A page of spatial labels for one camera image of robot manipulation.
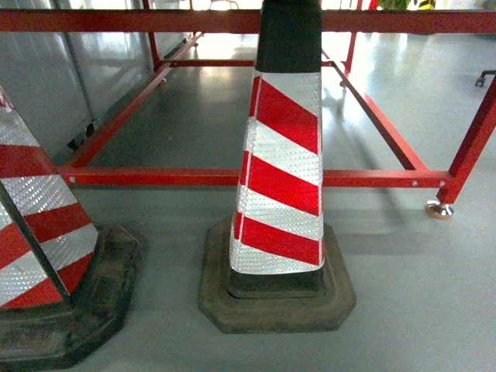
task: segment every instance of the yellow and black stripe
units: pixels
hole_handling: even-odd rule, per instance
[[[436,0],[423,0],[418,6],[418,10],[434,10],[436,8]]]

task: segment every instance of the red metal frame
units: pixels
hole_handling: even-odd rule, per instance
[[[260,11],[0,9],[0,32],[258,33]],[[496,12],[325,10],[322,31],[496,33]]]
[[[152,0],[142,0],[143,9],[152,9]],[[155,41],[155,33],[148,33],[148,40],[150,41],[150,52],[152,54],[153,61],[153,71],[157,72],[162,63],[160,62],[160,56],[158,55],[157,41]]]
[[[24,11],[0,10],[1,31],[39,32],[188,32],[258,33],[258,11]],[[324,170],[324,186],[355,188],[439,188],[438,199],[452,204],[496,127],[496,79],[493,80],[449,170],[428,170],[415,151],[375,103],[349,80],[356,32],[496,33],[496,12],[375,12],[325,11],[324,31],[351,32],[352,42],[343,71],[334,67],[368,114],[405,170]],[[170,169],[86,167],[95,154],[148,97],[173,67],[253,66],[251,60],[180,60],[203,34],[189,40],[170,60],[161,60],[153,79],[121,112],[111,118],[59,171],[72,184],[235,186],[237,169]]]

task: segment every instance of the chair wheel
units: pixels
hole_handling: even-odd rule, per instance
[[[484,86],[484,83],[486,82],[486,78],[484,76],[481,76],[477,79],[477,81],[475,82],[475,86],[476,87],[482,87]]]

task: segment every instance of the epoxy floor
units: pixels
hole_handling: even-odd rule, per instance
[[[198,55],[208,42],[215,43],[202,40]],[[254,53],[231,42],[227,57]],[[496,68],[496,40],[365,34],[356,51],[357,85],[429,167],[446,169],[490,83],[478,88],[475,80]],[[93,164],[239,166],[251,75],[250,68],[175,71]],[[324,69],[325,167],[399,169],[338,83]],[[126,326],[72,370],[494,371],[495,177],[493,136],[447,222],[423,210],[436,190],[326,189],[325,221],[357,305],[337,332],[284,335],[224,335],[197,308],[205,235],[233,212],[234,188],[79,188],[94,222],[128,228],[145,257]]]

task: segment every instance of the traffic cone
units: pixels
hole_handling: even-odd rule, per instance
[[[322,215],[321,53],[319,0],[265,0],[237,210],[209,232],[200,287],[223,332],[334,330],[355,305]]]
[[[0,363],[68,367],[122,324],[136,241],[116,227],[98,236],[2,87],[0,161]]]

